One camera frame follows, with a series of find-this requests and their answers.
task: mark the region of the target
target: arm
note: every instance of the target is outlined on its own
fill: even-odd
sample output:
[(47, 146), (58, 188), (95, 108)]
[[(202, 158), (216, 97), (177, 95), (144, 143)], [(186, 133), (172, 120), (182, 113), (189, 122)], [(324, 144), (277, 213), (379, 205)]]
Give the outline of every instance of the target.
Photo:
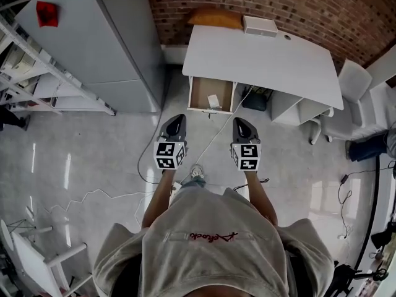
[(143, 216), (142, 228), (148, 228), (169, 207), (175, 170), (166, 170)]
[(268, 199), (267, 194), (262, 187), (256, 172), (245, 171), (247, 186), (249, 188), (250, 203), (256, 207), (261, 215), (268, 219), (274, 226), (278, 225), (278, 217), (273, 208), (271, 201)]

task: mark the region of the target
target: tall gray cabinet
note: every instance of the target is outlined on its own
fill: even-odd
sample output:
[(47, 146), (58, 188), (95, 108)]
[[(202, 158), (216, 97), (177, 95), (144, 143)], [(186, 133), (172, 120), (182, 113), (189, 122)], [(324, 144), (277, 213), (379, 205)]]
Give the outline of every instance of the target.
[[(37, 1), (57, 5), (58, 27), (38, 26)], [(164, 64), (149, 0), (31, 0), (15, 19), (115, 110), (159, 111)]]

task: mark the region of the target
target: shoe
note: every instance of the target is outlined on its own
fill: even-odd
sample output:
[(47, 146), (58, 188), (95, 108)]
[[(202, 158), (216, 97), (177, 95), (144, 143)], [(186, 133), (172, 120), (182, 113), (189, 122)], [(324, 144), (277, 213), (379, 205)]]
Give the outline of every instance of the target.
[(195, 164), (192, 168), (191, 168), (191, 179), (193, 179), (194, 177), (201, 177), (204, 178), (204, 169), (202, 168), (202, 166)]
[(27, 128), (28, 128), (28, 126), (29, 126), (29, 123), (30, 123), (30, 115), (28, 115), (25, 119), (24, 119), (24, 121), (25, 121), (25, 125), (24, 125), (24, 127), (22, 128), (24, 131), (27, 131)]
[(346, 141), (345, 142), (345, 156), (347, 160), (350, 160), (351, 157), (349, 156), (349, 149), (351, 147), (352, 141)]

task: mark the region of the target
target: brick wall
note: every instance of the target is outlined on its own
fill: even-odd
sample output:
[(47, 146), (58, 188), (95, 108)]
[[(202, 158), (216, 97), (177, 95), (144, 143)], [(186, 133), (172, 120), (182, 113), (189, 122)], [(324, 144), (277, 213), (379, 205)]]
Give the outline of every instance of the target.
[(327, 48), (337, 64), (364, 64), (396, 37), (396, 0), (150, 0), (161, 43), (188, 44), (188, 13), (210, 6), (274, 19), (280, 30)]

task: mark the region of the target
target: open drawer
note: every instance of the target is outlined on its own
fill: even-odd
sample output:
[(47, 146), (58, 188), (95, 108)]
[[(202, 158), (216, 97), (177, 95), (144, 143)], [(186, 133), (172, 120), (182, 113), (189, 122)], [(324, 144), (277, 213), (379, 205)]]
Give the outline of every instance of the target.
[[(189, 76), (189, 82), (188, 110), (232, 114), (236, 82), (193, 76)], [(208, 96), (213, 95), (218, 100), (217, 108), (210, 107)]]

